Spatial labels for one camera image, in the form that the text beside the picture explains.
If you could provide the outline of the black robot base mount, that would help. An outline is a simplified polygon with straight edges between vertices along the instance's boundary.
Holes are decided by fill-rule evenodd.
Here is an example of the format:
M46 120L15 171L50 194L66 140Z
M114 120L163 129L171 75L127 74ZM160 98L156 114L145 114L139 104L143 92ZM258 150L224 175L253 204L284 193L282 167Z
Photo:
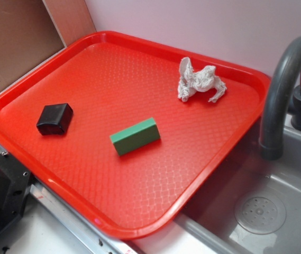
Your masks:
M23 216L31 180L15 157L0 154L0 234Z

